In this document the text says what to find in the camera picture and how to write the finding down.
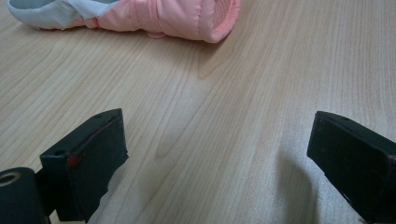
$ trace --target table surface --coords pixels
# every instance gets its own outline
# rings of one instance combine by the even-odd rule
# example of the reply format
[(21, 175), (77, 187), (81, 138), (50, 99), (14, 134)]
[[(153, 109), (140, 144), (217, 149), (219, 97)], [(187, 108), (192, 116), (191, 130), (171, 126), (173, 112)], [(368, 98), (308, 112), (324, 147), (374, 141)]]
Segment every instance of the table surface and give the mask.
[(219, 44), (0, 4), (1, 170), (122, 108), (130, 159), (90, 223), (361, 223), (306, 149), (318, 110), (396, 140), (396, 1), (245, 0)]

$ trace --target cloth item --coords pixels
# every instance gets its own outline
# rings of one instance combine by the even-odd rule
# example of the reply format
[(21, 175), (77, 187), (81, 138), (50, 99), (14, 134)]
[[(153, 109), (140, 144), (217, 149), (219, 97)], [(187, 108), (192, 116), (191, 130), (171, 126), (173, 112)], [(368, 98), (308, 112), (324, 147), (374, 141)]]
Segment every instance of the cloth item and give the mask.
[(233, 29), (241, 0), (8, 0), (19, 21), (43, 29), (76, 26), (146, 30), (217, 43)]

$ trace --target pink garment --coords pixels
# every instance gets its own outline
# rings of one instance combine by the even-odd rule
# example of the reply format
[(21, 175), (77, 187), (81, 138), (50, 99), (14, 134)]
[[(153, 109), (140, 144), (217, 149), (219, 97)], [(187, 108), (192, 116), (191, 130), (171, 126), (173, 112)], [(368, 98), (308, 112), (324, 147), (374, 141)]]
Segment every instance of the pink garment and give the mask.
[[(92, 0), (53, 0), (40, 7), (21, 7), (20, 1), (22, 0), (8, 0), (9, 10), (18, 20), (35, 27), (65, 29), (86, 25), (89, 28), (98, 27), (119, 32), (143, 29), (154, 38), (171, 35), (209, 43), (217, 43), (231, 32), (241, 2), (119, 0), (106, 5)], [(57, 17), (53, 16), (54, 12), (50, 12), (55, 10), (53, 8), (64, 10), (56, 14), (62, 14), (61, 18), (52, 18)]]

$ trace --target black plastic part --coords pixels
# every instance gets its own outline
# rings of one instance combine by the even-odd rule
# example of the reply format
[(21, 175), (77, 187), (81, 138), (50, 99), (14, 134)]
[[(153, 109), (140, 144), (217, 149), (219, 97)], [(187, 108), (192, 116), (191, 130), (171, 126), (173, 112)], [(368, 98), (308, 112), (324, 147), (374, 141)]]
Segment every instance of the black plastic part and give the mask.
[(45, 177), (55, 186), (61, 221), (86, 220), (107, 192), (111, 176), (128, 159), (120, 109), (98, 114), (41, 154)]
[(316, 114), (307, 155), (366, 222), (396, 222), (396, 144), (338, 115)]
[(0, 173), (1, 224), (48, 224), (41, 204), (33, 170), (14, 168)]

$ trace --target white fabric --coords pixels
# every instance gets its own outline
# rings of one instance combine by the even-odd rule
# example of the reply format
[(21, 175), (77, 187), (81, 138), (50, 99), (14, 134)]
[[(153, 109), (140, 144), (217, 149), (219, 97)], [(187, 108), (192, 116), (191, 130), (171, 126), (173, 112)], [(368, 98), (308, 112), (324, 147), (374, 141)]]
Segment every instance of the white fabric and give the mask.
[(40, 8), (18, 9), (8, 1), (11, 14), (19, 21), (44, 29), (66, 28), (78, 16), (91, 19), (102, 15), (117, 2), (104, 4), (91, 0), (56, 0)]

